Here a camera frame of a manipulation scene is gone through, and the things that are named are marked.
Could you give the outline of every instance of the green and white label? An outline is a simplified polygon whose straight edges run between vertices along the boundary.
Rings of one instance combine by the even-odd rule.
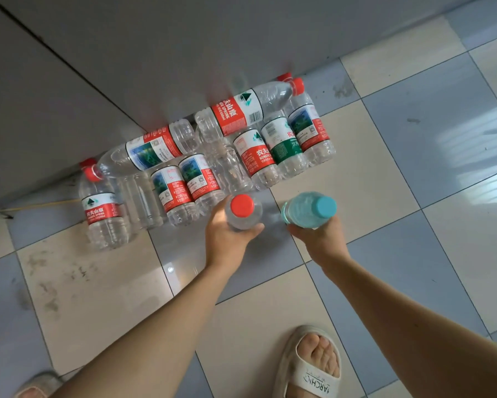
[[[261,135],[267,142],[276,163],[281,163],[291,156],[302,153],[302,148],[300,148],[300,144],[285,117],[269,121],[261,129]]]

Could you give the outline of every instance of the foot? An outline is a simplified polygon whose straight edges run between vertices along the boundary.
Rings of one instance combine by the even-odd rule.
[[[317,334],[307,334],[298,344],[297,352],[299,357],[316,368],[333,377],[338,377],[340,375],[340,363],[337,362],[337,354],[327,338],[318,336]],[[313,395],[296,385],[289,384],[285,397],[316,398],[316,395]]]

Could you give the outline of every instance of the white sandal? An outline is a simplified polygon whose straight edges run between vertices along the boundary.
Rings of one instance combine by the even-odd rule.
[[[298,344],[305,335],[311,333],[324,336],[330,341],[337,356],[340,369],[338,377],[333,377],[298,356]],[[320,398],[336,398],[341,378],[341,355],[331,337],[319,328],[303,325],[296,328],[285,345],[283,356],[278,367],[276,382],[274,383],[272,398],[284,398],[289,383]]]

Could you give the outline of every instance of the water bottle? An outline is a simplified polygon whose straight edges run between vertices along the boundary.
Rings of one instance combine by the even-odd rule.
[[[246,230],[261,222],[263,206],[259,200],[248,194],[238,194],[234,197],[228,196],[225,213],[230,226]]]
[[[199,210],[178,166],[162,167],[151,178],[170,224],[184,226],[199,219]]]
[[[132,232],[123,218],[111,184],[96,166],[96,161],[81,162],[83,176],[79,198],[88,221],[88,237],[98,249],[123,246],[132,238]]]
[[[147,173],[121,176],[116,181],[134,232],[159,227],[164,223],[158,195]]]
[[[272,187],[282,179],[282,174],[255,125],[241,130],[241,134],[233,140],[233,146],[258,190]]]
[[[335,200],[317,192],[300,193],[286,201],[281,209],[286,224],[311,229],[325,224],[336,212]]]
[[[193,127],[182,119],[113,148],[101,157],[98,167],[108,177],[127,176],[169,162],[198,147]]]
[[[309,167],[309,162],[302,153],[282,110],[269,114],[261,124],[261,135],[286,179],[302,173]]]
[[[202,153],[189,156],[178,164],[182,177],[199,212],[206,215],[226,195],[219,187],[206,158]]]
[[[254,86],[195,113],[195,122],[204,140],[212,142],[263,120],[269,113],[282,109],[292,95],[303,92],[304,82],[300,78]]]
[[[202,137],[199,128],[197,128],[196,136]],[[213,142],[201,141],[206,159],[223,190],[228,194],[248,193],[253,190],[254,183],[239,161],[229,137]]]
[[[289,82],[292,75],[284,73],[277,79]],[[335,155],[335,147],[308,93],[293,96],[283,110],[311,166],[328,161]]]

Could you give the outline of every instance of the person's right arm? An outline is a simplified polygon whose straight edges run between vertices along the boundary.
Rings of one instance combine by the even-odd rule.
[[[337,217],[315,230],[288,228],[346,296],[412,396],[497,397],[496,343],[362,268],[348,253]]]

